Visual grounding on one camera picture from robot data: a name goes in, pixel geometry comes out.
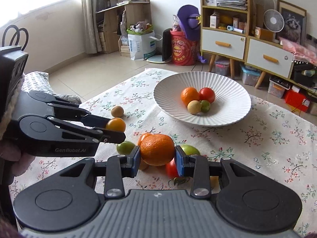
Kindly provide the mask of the left hand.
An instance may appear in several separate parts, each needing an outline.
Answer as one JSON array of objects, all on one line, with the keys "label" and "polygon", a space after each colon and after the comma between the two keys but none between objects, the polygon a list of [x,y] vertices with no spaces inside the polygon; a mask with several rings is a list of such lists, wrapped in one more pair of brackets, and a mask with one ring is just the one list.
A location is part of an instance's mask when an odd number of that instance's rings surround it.
[{"label": "left hand", "polygon": [[1,140],[1,184],[10,185],[15,177],[23,175],[35,156],[21,152],[14,142]]}]

